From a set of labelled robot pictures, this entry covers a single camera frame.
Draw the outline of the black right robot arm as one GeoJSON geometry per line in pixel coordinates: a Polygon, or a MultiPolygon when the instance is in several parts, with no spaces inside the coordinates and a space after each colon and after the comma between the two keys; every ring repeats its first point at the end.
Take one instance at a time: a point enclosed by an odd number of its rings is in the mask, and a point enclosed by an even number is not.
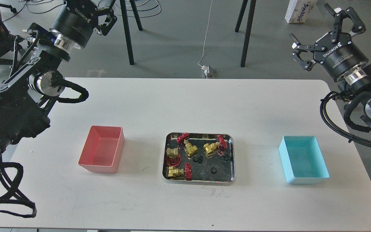
{"type": "Polygon", "coordinates": [[[371,147],[371,140],[358,137],[337,126],[327,113],[330,100],[346,102],[343,120],[353,130],[371,132],[371,64],[368,58],[353,43],[352,37],[365,32],[366,27],[353,7],[333,9],[324,4],[334,17],[333,29],[316,40],[313,45],[301,44],[293,39],[291,57],[303,68],[311,71],[315,64],[323,69],[338,83],[340,92],[331,91],[320,104],[320,115],[324,123],[334,132],[366,147],[371,147]]]}

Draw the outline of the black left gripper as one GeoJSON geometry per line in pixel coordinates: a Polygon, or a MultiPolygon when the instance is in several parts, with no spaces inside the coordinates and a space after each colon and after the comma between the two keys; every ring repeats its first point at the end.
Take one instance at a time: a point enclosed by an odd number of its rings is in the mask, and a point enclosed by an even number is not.
{"type": "Polygon", "coordinates": [[[91,0],[65,0],[50,31],[56,36],[62,34],[85,48],[95,27],[99,35],[107,36],[117,21],[112,7],[96,8],[97,5],[91,0]],[[106,16],[103,24],[98,25],[98,19],[91,15],[93,12],[97,18],[106,16]]]}

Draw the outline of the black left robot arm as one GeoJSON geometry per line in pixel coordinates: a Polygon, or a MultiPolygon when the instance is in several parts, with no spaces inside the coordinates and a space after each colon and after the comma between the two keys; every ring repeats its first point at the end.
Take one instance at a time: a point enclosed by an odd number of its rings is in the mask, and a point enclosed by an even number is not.
{"type": "Polygon", "coordinates": [[[56,102],[76,104],[89,97],[88,91],[67,81],[58,71],[62,61],[70,60],[73,48],[81,49],[97,29],[107,35],[117,21],[107,0],[100,8],[91,0],[65,0],[49,30],[33,23],[27,30],[30,42],[23,58],[34,51],[28,62],[16,59],[12,72],[0,84],[0,204],[19,204],[29,207],[30,214],[7,210],[1,213],[33,218],[37,210],[34,202],[20,190],[24,168],[16,162],[4,162],[2,153],[21,138],[35,138],[50,126],[48,114],[56,102]]]}

